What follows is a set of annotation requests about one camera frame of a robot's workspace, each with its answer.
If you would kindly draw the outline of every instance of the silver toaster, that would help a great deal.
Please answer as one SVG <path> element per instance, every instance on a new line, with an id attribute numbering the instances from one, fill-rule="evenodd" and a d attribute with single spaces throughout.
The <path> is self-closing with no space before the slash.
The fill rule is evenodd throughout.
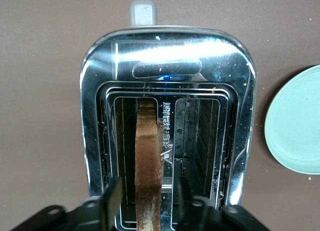
<path id="1" fill-rule="evenodd" d="M 219 210 L 239 204 L 253 131 L 256 74 L 233 36 L 156 26 L 109 33 L 80 75 L 84 157 L 91 196 L 122 177 L 118 230 L 135 230 L 135 132 L 139 102 L 153 99 L 162 124 L 161 230 L 180 217 L 178 179 Z"/>

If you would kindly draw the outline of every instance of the brown table surface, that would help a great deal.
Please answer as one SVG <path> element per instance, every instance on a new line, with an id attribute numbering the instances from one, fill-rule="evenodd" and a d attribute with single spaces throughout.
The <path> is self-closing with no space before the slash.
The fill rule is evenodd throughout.
<path id="1" fill-rule="evenodd" d="M 79 74 L 91 44 L 129 27 L 134 0 L 0 0 L 0 230 L 87 196 Z M 273 231 L 320 229 L 320 177 L 270 154 L 266 110 L 291 77 L 320 63 L 320 0 L 153 0 L 159 25 L 222 30 L 258 73 L 242 205 Z"/>

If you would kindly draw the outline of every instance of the toaster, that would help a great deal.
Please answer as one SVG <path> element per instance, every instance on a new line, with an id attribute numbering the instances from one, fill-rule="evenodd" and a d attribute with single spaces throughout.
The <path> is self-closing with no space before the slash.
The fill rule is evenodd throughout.
<path id="1" fill-rule="evenodd" d="M 91 196 L 121 177 L 115 227 L 136 229 L 135 133 L 142 99 L 163 129 L 161 230 L 175 229 L 178 180 L 220 210 L 240 203 L 252 140 L 256 73 L 245 47 L 217 30 L 154 26 L 96 41 L 80 74 L 84 158 Z"/>

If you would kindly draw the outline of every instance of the mint green plate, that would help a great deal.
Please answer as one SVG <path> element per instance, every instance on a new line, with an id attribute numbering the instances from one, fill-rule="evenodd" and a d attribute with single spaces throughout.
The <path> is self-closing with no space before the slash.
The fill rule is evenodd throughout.
<path id="1" fill-rule="evenodd" d="M 302 174 L 320 174 L 320 65 L 279 90 L 267 111 L 264 133 L 280 164 Z"/>

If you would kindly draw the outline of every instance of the bread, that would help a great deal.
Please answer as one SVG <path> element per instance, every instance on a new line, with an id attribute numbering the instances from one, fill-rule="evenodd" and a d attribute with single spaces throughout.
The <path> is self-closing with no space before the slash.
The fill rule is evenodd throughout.
<path id="1" fill-rule="evenodd" d="M 134 185 L 137 230 L 160 231 L 163 178 L 161 144 L 154 102 L 142 100 L 135 133 Z"/>

